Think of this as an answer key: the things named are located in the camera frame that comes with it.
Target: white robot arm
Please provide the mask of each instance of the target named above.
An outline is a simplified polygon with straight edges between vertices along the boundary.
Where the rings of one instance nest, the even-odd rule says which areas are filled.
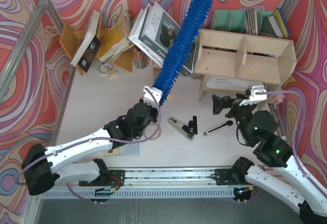
[[[253,153],[265,165],[280,172],[291,186],[268,175],[243,157],[230,169],[230,177],[239,184],[254,184],[271,193],[299,213],[304,223],[327,223],[326,188],[309,173],[297,155],[293,154],[290,145],[274,134],[278,124],[272,115],[268,111],[252,114],[256,103],[262,101],[262,98],[266,99],[264,86],[253,86],[246,90],[246,94],[237,94],[237,98],[213,95],[214,114],[230,108],[225,117],[236,120],[244,145],[255,147],[259,143]]]
[[[82,181],[93,186],[110,185],[110,172],[103,160],[75,162],[87,155],[131,143],[133,139],[141,137],[150,122],[160,120],[159,101],[162,92],[147,86],[144,92],[140,102],[129,109],[126,115],[118,117],[88,136],[63,145],[46,148],[41,144],[32,146],[22,163],[23,171],[19,174],[24,174],[29,194],[38,195],[55,184],[66,182]]]
[[[124,142],[139,138],[145,126],[156,121],[158,110],[154,108],[162,92],[146,87],[145,95],[127,115],[105,125],[104,128],[81,139],[43,149],[33,146],[23,161],[22,168],[30,195],[41,194],[55,184],[84,181],[92,186],[108,186],[110,173],[100,159],[88,163],[74,163],[95,152],[108,151],[124,145]],[[252,114],[256,103],[265,100],[264,86],[254,86],[247,95],[237,98],[213,96],[214,114],[230,108],[225,115],[234,118],[244,138],[245,146],[258,147],[253,151],[259,160],[280,172],[292,185],[268,175],[258,166],[243,157],[230,169],[230,178],[238,184],[254,184],[290,206],[304,223],[327,223],[327,190],[302,165],[306,175],[297,166],[290,146],[274,134],[278,125],[268,111]]]

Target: book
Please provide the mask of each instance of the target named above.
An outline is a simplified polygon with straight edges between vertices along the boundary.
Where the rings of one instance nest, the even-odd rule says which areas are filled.
[[[76,66],[80,62],[83,54],[91,44],[93,38],[97,33],[99,17],[100,17],[99,12],[93,11],[90,20],[83,28],[83,33],[81,34],[80,38],[77,41],[76,51],[71,61],[71,65]]]
[[[274,16],[266,16],[261,24],[260,33],[275,35],[283,38],[282,30]]]
[[[105,33],[100,47],[99,60],[113,63],[121,53],[131,47],[128,36],[131,32],[129,14],[125,12],[121,18]]]
[[[96,36],[94,36],[93,40],[85,50],[84,54],[82,55],[80,61],[77,63],[78,66],[82,68],[84,72],[87,73],[91,64],[96,57],[98,50],[100,49],[101,41]]]
[[[150,57],[155,63],[162,67],[164,61],[159,55],[154,53],[146,44],[140,41],[139,36],[143,29],[143,23],[147,14],[149,12],[150,5],[147,5],[145,9],[140,10],[140,13],[135,21],[133,29],[128,37],[128,39],[133,42],[141,51],[143,51],[148,57]]]
[[[159,66],[162,66],[179,30],[180,25],[157,2],[150,7],[139,39],[161,57],[162,62],[157,63]],[[195,42],[181,71],[184,76],[193,73],[194,51]]]
[[[284,17],[282,15],[280,9],[279,8],[274,9],[272,12],[272,15],[276,18],[276,20],[282,30],[284,38],[287,39],[290,36],[290,31],[286,25],[286,22],[284,20]]]

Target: blue bristle brush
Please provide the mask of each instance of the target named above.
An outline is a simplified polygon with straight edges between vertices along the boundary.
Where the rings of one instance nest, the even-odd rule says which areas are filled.
[[[198,36],[212,3],[212,0],[192,0],[173,46],[168,50],[161,72],[153,84],[153,87],[162,91],[161,104],[167,99],[183,64],[188,58],[193,41]]]

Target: wooden shelf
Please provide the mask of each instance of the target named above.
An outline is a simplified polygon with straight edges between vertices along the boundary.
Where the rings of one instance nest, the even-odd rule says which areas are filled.
[[[228,78],[259,81],[262,83],[280,84],[278,60],[271,57],[247,55],[246,65],[236,75],[236,53],[203,49],[201,59],[197,60],[194,73],[223,76]]]
[[[294,44],[288,39],[202,29],[196,50],[194,73],[204,74],[199,101],[204,91],[226,91],[206,87],[208,76],[258,81],[265,83],[267,90],[273,91],[286,82],[296,66]]]

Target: white floor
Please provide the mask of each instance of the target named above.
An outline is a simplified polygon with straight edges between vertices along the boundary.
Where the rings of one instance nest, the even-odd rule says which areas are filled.
[[[126,114],[143,96],[144,86],[152,86],[150,67],[143,70],[134,68],[132,73],[118,69],[118,75],[108,78],[97,71],[98,65],[94,63],[84,76],[76,73],[57,144],[91,134]],[[206,129],[227,121],[224,115],[228,110],[214,116],[212,93],[205,92],[199,103],[199,89],[199,80],[178,78],[171,92],[172,99],[161,108],[160,138],[141,143],[139,155],[104,156],[99,153],[83,161],[101,157],[108,167],[230,166],[243,156],[255,164],[262,164],[252,153],[253,148],[238,144],[234,120],[234,125],[228,129],[206,137],[202,135]],[[167,122],[174,116],[187,124],[193,115],[198,117],[199,132],[193,141],[186,140]]]

